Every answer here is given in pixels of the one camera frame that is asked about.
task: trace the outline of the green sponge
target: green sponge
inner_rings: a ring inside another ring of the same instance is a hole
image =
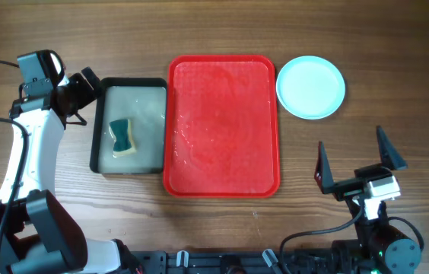
[[[110,122],[110,133],[115,141],[113,156],[120,157],[137,152],[132,136],[132,122],[130,119],[118,119]]]

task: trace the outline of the white plate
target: white plate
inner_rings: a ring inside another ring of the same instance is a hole
[[[278,100],[303,119],[321,119],[334,113],[345,98],[345,81],[327,60],[301,56],[285,64],[276,83]]]

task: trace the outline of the black tray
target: black tray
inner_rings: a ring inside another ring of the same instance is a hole
[[[161,87],[166,89],[166,107],[167,107],[167,83],[162,78],[105,78],[101,80],[101,86],[104,90],[103,96],[97,99],[96,113],[94,118],[93,144],[91,146],[90,169],[99,173],[98,157],[100,154],[101,130],[103,128],[103,113],[108,88],[113,86],[120,87]],[[145,172],[119,172],[118,174],[152,174],[160,173],[164,169],[164,160],[162,168],[153,167]]]

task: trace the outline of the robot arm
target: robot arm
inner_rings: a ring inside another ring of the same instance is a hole
[[[323,194],[332,194],[336,200],[346,202],[356,219],[357,240],[333,241],[330,249],[295,250],[291,256],[291,266],[296,269],[293,272],[412,274],[418,267],[424,249],[422,236],[408,221],[389,218],[385,203],[400,196],[399,182],[392,170],[404,170],[407,164],[379,126],[377,141],[381,162],[359,168],[354,171],[354,178],[340,182],[333,180],[324,145],[320,142],[314,179]],[[358,217],[362,207],[363,215]],[[391,220],[403,221],[411,227],[418,244],[390,225]]]
[[[70,79],[56,53],[43,50],[17,58],[26,97],[14,101],[10,117],[29,135],[27,160],[20,188],[11,205],[3,236],[1,273],[106,273],[118,268],[141,269],[121,241],[85,239],[81,229],[54,197],[56,159],[67,118],[102,94],[100,81],[85,68]],[[0,219],[11,195],[23,149],[22,133],[13,125],[14,141],[0,189]],[[32,224],[37,234],[18,239],[14,234]]]

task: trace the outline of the water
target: water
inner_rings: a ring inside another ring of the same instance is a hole
[[[98,156],[101,173],[148,173],[160,170],[164,162],[166,89],[162,87],[111,87],[106,91],[103,127]],[[132,121],[137,152],[113,157],[109,123]]]

